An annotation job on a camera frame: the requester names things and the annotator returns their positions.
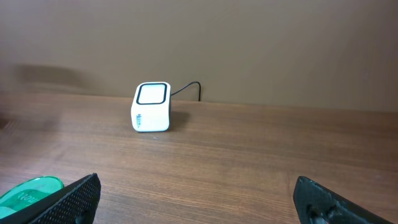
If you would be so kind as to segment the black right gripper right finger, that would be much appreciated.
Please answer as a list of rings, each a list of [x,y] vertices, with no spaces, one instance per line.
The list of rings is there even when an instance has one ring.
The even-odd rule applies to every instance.
[[[392,224],[305,176],[298,177],[293,200],[301,224]]]

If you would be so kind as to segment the white barcode scanner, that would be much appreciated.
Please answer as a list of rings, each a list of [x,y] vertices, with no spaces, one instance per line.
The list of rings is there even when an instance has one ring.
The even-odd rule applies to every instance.
[[[140,133],[163,132],[170,127],[171,87],[167,82],[141,83],[131,105],[131,123]]]

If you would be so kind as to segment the green lidded jar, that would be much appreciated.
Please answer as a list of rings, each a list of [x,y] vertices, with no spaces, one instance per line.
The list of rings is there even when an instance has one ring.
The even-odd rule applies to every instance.
[[[62,188],[63,182],[54,176],[36,177],[25,181],[1,196],[1,218],[12,215]]]

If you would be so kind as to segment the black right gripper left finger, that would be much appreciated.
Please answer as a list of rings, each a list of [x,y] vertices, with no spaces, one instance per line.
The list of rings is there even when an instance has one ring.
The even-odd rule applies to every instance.
[[[100,196],[101,182],[93,173],[1,218],[1,224],[92,224]]]

